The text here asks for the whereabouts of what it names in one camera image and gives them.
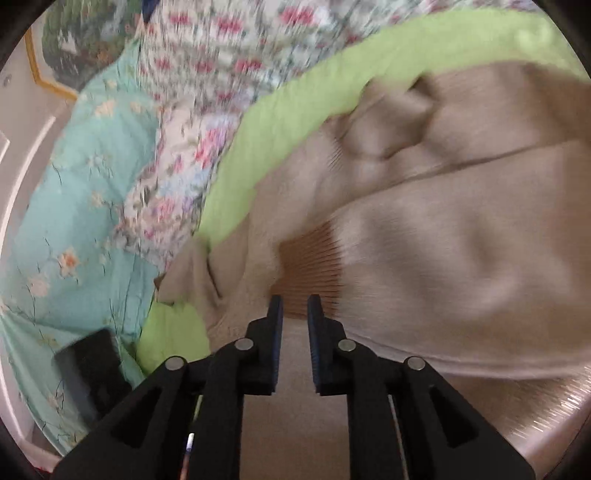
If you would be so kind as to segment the black device on blanket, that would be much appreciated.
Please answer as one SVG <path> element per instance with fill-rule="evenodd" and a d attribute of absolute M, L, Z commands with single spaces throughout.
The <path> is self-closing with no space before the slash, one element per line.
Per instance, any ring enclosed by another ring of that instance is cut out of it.
<path fill-rule="evenodd" d="M 101 329 L 59 350 L 53 364 L 83 424 L 93 429 L 132 390 L 112 333 Z"/>

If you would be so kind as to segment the pastel floral patchwork pillow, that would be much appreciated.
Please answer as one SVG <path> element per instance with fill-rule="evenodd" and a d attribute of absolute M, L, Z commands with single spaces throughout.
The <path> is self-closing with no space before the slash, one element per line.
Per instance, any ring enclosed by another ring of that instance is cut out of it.
<path fill-rule="evenodd" d="M 242 111 L 201 111 L 192 102 L 163 108 L 153 160 L 137 177 L 113 230 L 115 244 L 164 272 L 199 222 L 219 160 Z"/>

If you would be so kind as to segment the turquoise floral blanket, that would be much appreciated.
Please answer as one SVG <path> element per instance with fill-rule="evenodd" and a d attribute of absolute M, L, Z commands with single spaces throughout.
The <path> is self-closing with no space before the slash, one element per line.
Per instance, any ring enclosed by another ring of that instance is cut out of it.
<path fill-rule="evenodd" d="M 79 94 L 1 274 L 1 335 L 20 394 L 60 454 L 86 435 L 54 355 L 101 329 L 115 338 L 126 379 L 143 378 L 135 346 L 156 268 L 114 239 L 125 197 L 150 161 L 156 116 L 136 76 L 139 46 Z"/>

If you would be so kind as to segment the white red floral quilt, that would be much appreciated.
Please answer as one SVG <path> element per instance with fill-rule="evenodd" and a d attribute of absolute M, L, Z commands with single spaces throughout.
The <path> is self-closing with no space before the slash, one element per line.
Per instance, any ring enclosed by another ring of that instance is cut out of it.
<path fill-rule="evenodd" d="M 242 113 L 385 27 L 449 10 L 536 12 L 532 1 L 161 1 L 141 35 L 142 88 L 185 100 L 200 154 L 221 152 Z"/>

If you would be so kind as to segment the gold framed landscape painting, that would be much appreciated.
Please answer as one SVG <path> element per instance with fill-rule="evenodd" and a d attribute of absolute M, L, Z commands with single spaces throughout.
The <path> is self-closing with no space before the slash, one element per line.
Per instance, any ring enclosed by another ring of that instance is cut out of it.
<path fill-rule="evenodd" d="M 54 2 L 24 35 L 33 79 L 73 100 L 98 72 L 112 64 L 141 22 L 137 0 Z"/>

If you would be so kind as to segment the dark blue fabric item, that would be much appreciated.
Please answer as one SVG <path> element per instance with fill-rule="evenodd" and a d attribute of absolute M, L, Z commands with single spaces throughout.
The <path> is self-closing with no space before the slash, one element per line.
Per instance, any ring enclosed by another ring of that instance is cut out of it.
<path fill-rule="evenodd" d="M 141 15 L 144 23 L 147 23 L 150 20 L 155 8 L 158 6 L 159 3 L 160 0 L 141 1 Z"/>

